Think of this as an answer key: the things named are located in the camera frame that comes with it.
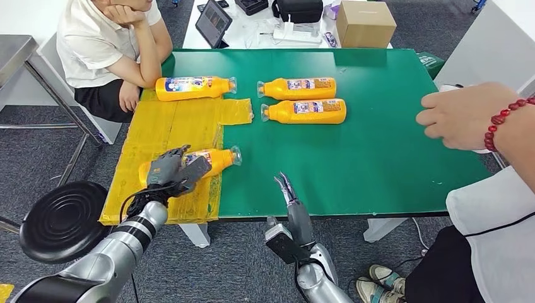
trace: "red bead bracelet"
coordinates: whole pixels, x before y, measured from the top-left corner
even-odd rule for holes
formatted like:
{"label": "red bead bracelet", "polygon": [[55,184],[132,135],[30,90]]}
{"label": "red bead bracelet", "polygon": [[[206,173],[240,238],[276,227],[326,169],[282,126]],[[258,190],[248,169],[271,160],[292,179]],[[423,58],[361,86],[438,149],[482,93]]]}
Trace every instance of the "red bead bracelet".
{"label": "red bead bracelet", "polygon": [[485,133],[485,147],[487,150],[497,152],[498,150],[494,146],[494,133],[498,130],[498,125],[505,122],[505,118],[509,116],[512,110],[517,110],[526,104],[535,105],[535,97],[524,99],[518,99],[515,103],[509,104],[507,109],[502,110],[498,115],[490,118],[491,126],[488,127],[488,132]]}

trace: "yellow plastic bottle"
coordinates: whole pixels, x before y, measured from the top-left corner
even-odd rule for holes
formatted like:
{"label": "yellow plastic bottle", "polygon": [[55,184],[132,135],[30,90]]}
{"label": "yellow plastic bottle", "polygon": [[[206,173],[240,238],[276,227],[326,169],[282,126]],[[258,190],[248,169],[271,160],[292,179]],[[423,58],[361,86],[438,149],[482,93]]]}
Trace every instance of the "yellow plastic bottle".
{"label": "yellow plastic bottle", "polygon": [[[182,157],[182,165],[188,165],[196,158],[204,156],[208,162],[212,165],[212,169],[203,176],[212,177],[220,174],[225,168],[231,165],[242,164],[242,152],[237,146],[231,147],[229,150],[217,150],[211,148],[209,150],[194,151],[192,153],[186,153]],[[147,186],[147,174],[150,170],[151,162],[145,162],[139,166],[139,181]]]}
{"label": "yellow plastic bottle", "polygon": [[258,81],[258,97],[268,96],[277,100],[329,99],[336,96],[334,78],[283,79],[272,82]]}
{"label": "yellow plastic bottle", "polygon": [[346,102],[342,99],[281,101],[262,104],[262,121],[275,120],[286,124],[340,124],[346,119]]}
{"label": "yellow plastic bottle", "polygon": [[160,78],[156,81],[156,95],[160,101],[193,98],[217,98],[224,93],[236,93],[236,78],[210,77]]}

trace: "black case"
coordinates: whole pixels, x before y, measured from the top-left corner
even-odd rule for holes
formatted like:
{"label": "black case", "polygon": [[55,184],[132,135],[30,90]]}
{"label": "black case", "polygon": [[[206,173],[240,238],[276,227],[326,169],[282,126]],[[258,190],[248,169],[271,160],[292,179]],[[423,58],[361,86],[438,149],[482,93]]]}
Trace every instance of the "black case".
{"label": "black case", "polygon": [[245,11],[247,16],[256,14],[269,6],[268,0],[234,0],[234,2]]}
{"label": "black case", "polygon": [[291,15],[291,21],[294,23],[314,23],[321,19],[323,13],[322,0],[275,0],[271,5],[273,16],[282,18],[288,22],[288,16]]}

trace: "black stool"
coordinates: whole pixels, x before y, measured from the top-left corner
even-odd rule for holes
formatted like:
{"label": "black stool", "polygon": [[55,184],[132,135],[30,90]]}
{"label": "black stool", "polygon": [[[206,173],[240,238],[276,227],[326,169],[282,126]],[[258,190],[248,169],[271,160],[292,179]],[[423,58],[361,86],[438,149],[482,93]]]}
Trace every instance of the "black stool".
{"label": "black stool", "polygon": [[108,191],[79,181],[55,188],[40,198],[20,227],[22,251],[49,264],[80,258],[94,248],[111,226],[98,222]]}

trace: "shoe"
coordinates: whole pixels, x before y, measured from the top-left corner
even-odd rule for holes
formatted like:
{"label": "shoe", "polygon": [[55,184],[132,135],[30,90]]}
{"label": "shoe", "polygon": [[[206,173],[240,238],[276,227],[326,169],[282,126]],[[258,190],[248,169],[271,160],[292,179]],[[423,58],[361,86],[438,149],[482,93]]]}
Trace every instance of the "shoe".
{"label": "shoe", "polygon": [[363,276],[356,281],[356,291],[364,303],[406,303],[403,295],[389,292]]}
{"label": "shoe", "polygon": [[405,278],[401,278],[388,267],[372,265],[370,267],[370,278],[388,290],[402,295],[405,294]]}

